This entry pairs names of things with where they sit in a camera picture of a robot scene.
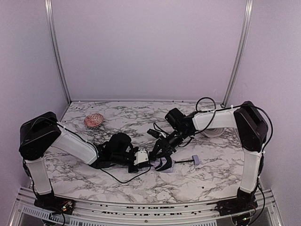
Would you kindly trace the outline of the lavender folding umbrella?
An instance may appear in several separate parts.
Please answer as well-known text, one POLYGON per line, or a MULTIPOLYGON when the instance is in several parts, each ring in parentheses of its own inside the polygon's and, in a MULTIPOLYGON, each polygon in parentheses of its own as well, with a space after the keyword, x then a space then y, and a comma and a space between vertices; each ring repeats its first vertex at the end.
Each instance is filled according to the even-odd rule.
MULTIPOLYGON (((173 167, 175 164, 182 164, 182 163, 193 163, 195 166, 200 164, 199 157, 197 155, 193 155, 190 160, 182 160, 182 161, 174 161, 173 160, 173 167)), ((162 173, 172 173, 173 171, 160 171, 162 173)))

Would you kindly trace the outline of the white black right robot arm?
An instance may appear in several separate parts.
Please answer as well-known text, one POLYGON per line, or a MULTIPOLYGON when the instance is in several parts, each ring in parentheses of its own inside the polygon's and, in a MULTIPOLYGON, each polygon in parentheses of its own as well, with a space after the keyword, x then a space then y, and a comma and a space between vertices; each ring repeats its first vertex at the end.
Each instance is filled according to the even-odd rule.
POLYGON ((244 151, 244 168, 237 197, 230 202, 237 208, 247 207, 254 200, 264 163, 264 147, 268 143, 267 133, 271 130, 261 113, 262 110, 251 101, 224 109, 196 110, 189 115, 174 108, 165 116, 174 129, 171 134, 164 136, 154 129, 147 131, 157 140, 149 154, 150 160, 165 159, 165 163, 156 167, 157 171, 164 171, 171 168, 171 154, 187 137, 198 133, 211 137, 213 132, 222 133, 225 128, 234 128, 244 151))

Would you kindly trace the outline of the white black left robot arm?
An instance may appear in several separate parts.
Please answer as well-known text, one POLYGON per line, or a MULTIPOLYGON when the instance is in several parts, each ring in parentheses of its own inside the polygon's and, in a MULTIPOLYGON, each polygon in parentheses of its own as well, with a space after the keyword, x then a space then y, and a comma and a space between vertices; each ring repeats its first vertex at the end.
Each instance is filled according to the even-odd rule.
POLYGON ((128 166, 128 172, 134 173, 150 167, 157 159, 154 154, 134 147, 125 133, 114 134, 109 141, 96 145, 59 124, 55 113, 44 113, 21 125, 19 153, 25 172, 32 179, 36 202, 45 207, 72 204, 54 194, 43 159, 49 148, 60 149, 97 170, 117 164, 128 166))

